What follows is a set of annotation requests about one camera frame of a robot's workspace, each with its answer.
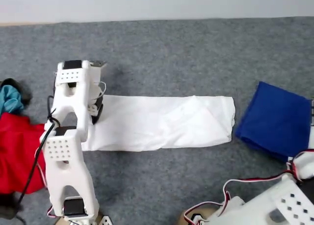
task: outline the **cable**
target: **cable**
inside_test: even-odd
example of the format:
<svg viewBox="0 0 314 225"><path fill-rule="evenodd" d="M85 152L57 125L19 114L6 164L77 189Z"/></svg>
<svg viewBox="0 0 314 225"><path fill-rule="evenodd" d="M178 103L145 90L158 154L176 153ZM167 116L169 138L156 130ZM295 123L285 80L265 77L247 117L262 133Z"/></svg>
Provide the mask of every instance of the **cable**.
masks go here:
<svg viewBox="0 0 314 225"><path fill-rule="evenodd" d="M20 198L19 198L18 202L17 202L17 208L20 207L21 202L22 202L22 200L23 200L23 198L25 196L26 190L28 189L30 181L31 181L31 179L33 177L33 174L34 174L34 171L35 171L35 168L36 168L36 164L37 164L37 161L38 161L38 158L39 158L39 155L40 155L40 151L43 148L43 146L44 146L44 144L45 144L45 142L46 142L50 132L53 130L54 126L55 126L55 123L52 123L51 127L48 129L48 131L44 135L43 140L40 143L40 146L38 147L38 150L37 150L36 155L35 155L35 160L34 160L34 163L33 163L32 167L31 167L31 170L30 170L30 173L29 173L26 185L25 185L25 187L24 187L24 189L22 191L22 194L20 195Z"/></svg>
<svg viewBox="0 0 314 225"><path fill-rule="evenodd" d="M69 225L71 225L71 224L79 225L79 224L77 224L77 223L73 222L72 220L69 220L69 222L70 222L70 224L69 224Z"/></svg>
<svg viewBox="0 0 314 225"><path fill-rule="evenodd" d="M185 211L183 217L184 217L184 220L188 222L188 224L192 224L192 225L196 225L191 219L189 219L187 217L187 215L192 212L194 209L202 206L202 205L205 205L205 204L214 204L214 205L218 205L218 206L222 206L223 204L221 203L217 203L217 202L213 202L213 201L205 201L205 202L202 202L202 203L199 203L197 205L194 205L193 207L189 208L188 210Z"/></svg>
<svg viewBox="0 0 314 225"><path fill-rule="evenodd" d="M17 220L19 220L19 221L20 221L23 225L26 225L25 220L24 220L24 219L22 219L20 216L15 215L15 218L16 218Z"/></svg>
<svg viewBox="0 0 314 225"><path fill-rule="evenodd" d="M292 158L292 160L290 160L290 161L287 163L287 164L290 164L290 168L291 168L291 170L294 172L294 176L295 176L296 179L297 179L298 181L300 181L300 182L302 182L302 179L300 178L300 176L299 176L299 174L298 174L298 170L297 170L297 168L296 168L296 166L295 166L294 160L295 160L296 158L298 158L299 156L301 156L302 154L307 153L307 152L313 153L313 152L314 152L314 149L306 149L306 150L300 151L296 156L294 156L294 157Z"/></svg>
<svg viewBox="0 0 314 225"><path fill-rule="evenodd" d="M52 211L52 206L50 206L50 208L48 209L48 211L47 211L47 216L49 217L49 218L57 218L58 216L57 215L55 215L55 214L51 214L51 211Z"/></svg>
<svg viewBox="0 0 314 225"><path fill-rule="evenodd" d="M294 176L294 173L292 170L285 170L275 176L271 176L271 177L255 177L255 178L246 178L246 179L229 179L223 186L222 188L222 191L224 193L224 204L223 204L223 207L222 207L222 210L220 212L220 215L223 214L223 212L225 211L226 207L227 207L227 204L228 202L230 201L230 194L229 192L226 190L226 187L227 185L230 183L230 182L244 182L244 183L252 183L252 182L269 182L269 181L273 181L273 180L276 180L276 179L279 179L281 178L284 174L286 173L289 173L289 174L292 174Z"/></svg>
<svg viewBox="0 0 314 225"><path fill-rule="evenodd" d="M97 100L97 99L99 99L99 98L101 98L101 97L105 94L105 92L107 91L107 84L106 84L105 82L100 81L99 83L96 83L96 84L104 84L104 89L103 89L103 91L99 94L98 97L92 99L93 101L94 101L94 100Z"/></svg>
<svg viewBox="0 0 314 225"><path fill-rule="evenodd" d="M225 210L226 210L226 207L228 205L228 202L231 200L231 195L230 193L226 190L226 187L227 185L230 183L230 182L244 182L244 183L253 183L253 182L269 182L269 181L273 181L273 180L276 180L276 179L279 179L281 178L284 174L292 174L294 176L294 172L292 170L285 170L277 175L274 175L274 176L270 176L270 177L253 177L253 178L245 178L245 179L242 179L242 178L239 178L239 179L229 179L223 186L222 188L222 191L223 191L223 194L224 194L224 202L223 203L217 203L217 202L213 202L213 201L205 201L205 202L202 202L202 203L199 203L197 205L194 205L193 207L189 208L188 210L185 211L183 217L184 217L184 220L187 221L189 224L191 225L199 225L201 221L203 222L208 222L207 220L199 220L197 222L197 224L195 224L191 219L189 219L187 217L187 215L192 212L194 209L204 205L204 204L214 204L214 205L219 205L220 207L222 207L221 209L221 212L220 214L218 215L221 216Z"/></svg>
<svg viewBox="0 0 314 225"><path fill-rule="evenodd" d="M51 124L50 128L48 129L48 131L46 132L46 134L44 135L44 137L43 137L43 139L42 139L42 141L41 141L41 143L40 143L40 146L39 146L39 147L37 148L37 150L36 150L34 163L33 163L32 167L31 167L31 170L30 170L30 173L29 173L29 175L28 175L28 178L27 178L26 184L25 184L25 186L24 186L24 189L23 189L23 191L22 191L22 193L21 193L21 195L20 195L20 198L19 198L19 200L18 200L18 202L17 202L17 206L16 206L16 210L15 210L15 215L16 215L16 214L18 213L18 211L19 211L19 208L20 208L21 203L22 203L22 200L23 200L23 198L24 198L24 196L25 196L26 190L28 189L29 184L30 184L30 181L31 181L31 179L32 179L32 177L33 177L33 175L34 175L35 168L36 168L36 166L37 166L37 162L38 162L38 158L39 158L39 156L40 156L41 150L42 150L42 148L44 147L44 145L45 145L45 143L46 143L46 140L47 140L49 134L51 133L51 131L52 131L53 128L55 127L55 123L57 123L57 124L60 126L60 122L59 122L56 118L52 117L52 114L53 114L53 112L55 111L55 109L54 109L53 112L51 112L51 110L50 110L50 99L52 99L52 98L53 98L53 96L48 96L48 97L47 97L47 111L48 111L48 117L47 117L47 119L48 119L52 124Z"/></svg>
<svg viewBox="0 0 314 225"><path fill-rule="evenodd" d="M48 112L47 119L48 119L51 123L56 122L56 123L58 124L58 126L60 127L61 124L60 124L59 120L57 120L56 118L54 118L54 117L52 116L52 114L55 112L56 109L54 109L54 110L51 112L51 108L50 108L50 99L53 99L53 98L54 98L54 97L51 96L51 95L47 97L47 112Z"/></svg>
<svg viewBox="0 0 314 225"><path fill-rule="evenodd" d="M40 172L41 178L42 178L42 180L43 180L43 183L44 183L44 185L45 185L45 188L47 188L47 181L46 181L44 172L43 172L43 170L41 169L39 163L36 163L36 166L37 166L38 169L39 169L39 172Z"/></svg>

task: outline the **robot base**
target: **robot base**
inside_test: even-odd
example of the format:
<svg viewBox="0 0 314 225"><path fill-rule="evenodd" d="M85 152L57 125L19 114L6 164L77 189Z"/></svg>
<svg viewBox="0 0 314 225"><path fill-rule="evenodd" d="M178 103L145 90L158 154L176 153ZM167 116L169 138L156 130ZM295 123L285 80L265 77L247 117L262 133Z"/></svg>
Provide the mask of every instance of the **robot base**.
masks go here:
<svg viewBox="0 0 314 225"><path fill-rule="evenodd" d="M86 223L82 223L76 220L73 220L73 223L71 221L66 221L64 218L58 219L58 221L54 225L85 225ZM95 221L90 220L87 224L90 225L112 225L112 222L109 218L109 216L104 216L102 213L98 214L98 217Z"/></svg>

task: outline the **carpet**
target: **carpet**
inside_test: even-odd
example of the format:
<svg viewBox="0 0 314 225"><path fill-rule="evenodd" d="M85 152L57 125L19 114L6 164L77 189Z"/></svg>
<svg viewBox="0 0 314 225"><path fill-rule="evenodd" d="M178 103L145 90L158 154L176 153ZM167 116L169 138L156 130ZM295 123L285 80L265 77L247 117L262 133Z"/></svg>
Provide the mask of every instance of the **carpet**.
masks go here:
<svg viewBox="0 0 314 225"><path fill-rule="evenodd" d="M107 94L232 96L237 126L260 80L313 96L313 28L314 18L307 17L1 27L0 76L23 81L31 91L24 113L34 123L46 121L58 62L100 59L108 62L102 73ZM227 179L285 168L236 138L208 148L84 152L84 158L101 209L114 225L173 225L196 203L222 201ZM229 190L250 200L271 185L234 183ZM27 195L23 206L27 224L54 223L46 217L46 190Z"/></svg>

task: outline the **perforated plate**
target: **perforated plate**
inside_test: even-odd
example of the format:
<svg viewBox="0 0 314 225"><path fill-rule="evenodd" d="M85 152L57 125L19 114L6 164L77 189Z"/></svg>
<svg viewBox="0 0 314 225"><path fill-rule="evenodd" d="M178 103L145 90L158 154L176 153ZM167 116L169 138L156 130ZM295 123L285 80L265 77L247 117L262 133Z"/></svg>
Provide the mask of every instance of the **perforated plate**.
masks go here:
<svg viewBox="0 0 314 225"><path fill-rule="evenodd" d="M71 158L70 144L68 140L57 140L57 137L49 138L46 142L45 154L54 161L68 161Z"/></svg>
<svg viewBox="0 0 314 225"><path fill-rule="evenodd" d="M77 83L84 80L86 69L65 69L57 72L56 83Z"/></svg>
<svg viewBox="0 0 314 225"><path fill-rule="evenodd" d="M314 225L314 205L299 188L296 187L275 203L290 224Z"/></svg>

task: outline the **white wall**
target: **white wall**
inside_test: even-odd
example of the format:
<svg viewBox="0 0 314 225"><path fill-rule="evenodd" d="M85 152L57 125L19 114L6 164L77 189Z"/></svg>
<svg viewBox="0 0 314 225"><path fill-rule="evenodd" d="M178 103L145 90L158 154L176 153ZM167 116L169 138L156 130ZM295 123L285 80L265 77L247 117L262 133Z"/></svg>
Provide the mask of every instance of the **white wall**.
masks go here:
<svg viewBox="0 0 314 225"><path fill-rule="evenodd" d="M0 23L314 16L313 0L0 0Z"/></svg>

